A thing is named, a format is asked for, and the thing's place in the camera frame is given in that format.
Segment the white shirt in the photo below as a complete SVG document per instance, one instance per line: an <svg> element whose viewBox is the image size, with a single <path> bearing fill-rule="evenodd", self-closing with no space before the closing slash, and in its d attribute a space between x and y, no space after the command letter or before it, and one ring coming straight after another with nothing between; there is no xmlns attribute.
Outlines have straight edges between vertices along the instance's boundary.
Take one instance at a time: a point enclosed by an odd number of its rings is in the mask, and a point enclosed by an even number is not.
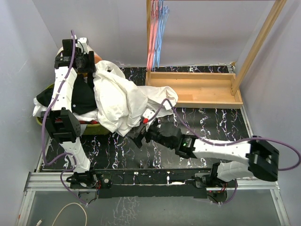
<svg viewBox="0 0 301 226"><path fill-rule="evenodd" d="M146 109L159 111L158 117L172 114L178 95L171 87L137 86L110 61L99 61L95 67L97 120L110 132L125 136L139 126Z"/></svg>

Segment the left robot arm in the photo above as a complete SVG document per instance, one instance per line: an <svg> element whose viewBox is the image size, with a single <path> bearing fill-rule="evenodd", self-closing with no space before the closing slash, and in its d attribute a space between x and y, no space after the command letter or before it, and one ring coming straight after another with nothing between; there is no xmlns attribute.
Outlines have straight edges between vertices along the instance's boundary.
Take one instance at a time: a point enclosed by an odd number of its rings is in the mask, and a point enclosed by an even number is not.
<svg viewBox="0 0 301 226"><path fill-rule="evenodd" d="M63 49L55 57L55 82L50 104L41 113L42 132L58 142L68 155L73 171L83 173L81 183L92 188L97 183L96 174L89 172L87 158L81 141L80 121L72 113L72 93L78 76L86 76L92 82L95 68L95 55L89 49L87 38L72 38L62 41Z"/></svg>

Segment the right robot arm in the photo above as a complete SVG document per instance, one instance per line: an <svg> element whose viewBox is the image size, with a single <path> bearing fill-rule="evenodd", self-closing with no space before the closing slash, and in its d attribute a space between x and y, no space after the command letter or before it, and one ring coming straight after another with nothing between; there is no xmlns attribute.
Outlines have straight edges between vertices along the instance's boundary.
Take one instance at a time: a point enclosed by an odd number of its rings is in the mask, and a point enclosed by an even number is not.
<svg viewBox="0 0 301 226"><path fill-rule="evenodd" d="M142 140L154 141L184 158L215 158L227 160L215 163L209 175L198 177L199 182L207 186L220 187L237 178L256 177L263 181L275 182L278 179L279 151L261 137L238 144L218 140L201 140L195 135L183 134L172 123L141 123L130 132L130 139L138 148Z"/></svg>

